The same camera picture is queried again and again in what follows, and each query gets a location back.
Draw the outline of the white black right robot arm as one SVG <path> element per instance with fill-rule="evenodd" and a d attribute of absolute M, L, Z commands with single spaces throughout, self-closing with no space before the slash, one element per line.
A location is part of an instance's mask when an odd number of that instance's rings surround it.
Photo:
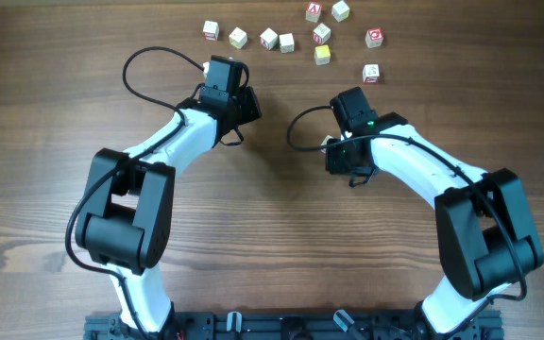
<path fill-rule="evenodd" d="M 397 113 L 378 115 L 359 87 L 338 94 L 330 108 L 341 132 L 323 144 L 330 173 L 348 175 L 355 187 L 387 172 L 434 210 L 444 276 L 417 307 L 427 336 L 461 331 L 543 265 L 536 224 L 514 172 L 489 173 L 455 159 Z"/>

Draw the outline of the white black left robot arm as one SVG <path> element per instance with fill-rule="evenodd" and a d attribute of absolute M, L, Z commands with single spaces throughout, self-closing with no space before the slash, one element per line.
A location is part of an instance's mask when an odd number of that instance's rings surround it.
<path fill-rule="evenodd" d="M 262 116 L 244 63 L 214 56 L 200 69 L 204 82 L 173 106 L 167 125 L 123 152 L 103 148 L 93 157 L 65 247 L 71 259 L 74 246 L 88 251 L 93 262 L 78 266 L 110 276 L 122 310 L 103 329 L 87 319 L 88 339 L 175 336 L 174 304 L 159 267 L 171 231 L 175 181 L 229 132 Z"/>

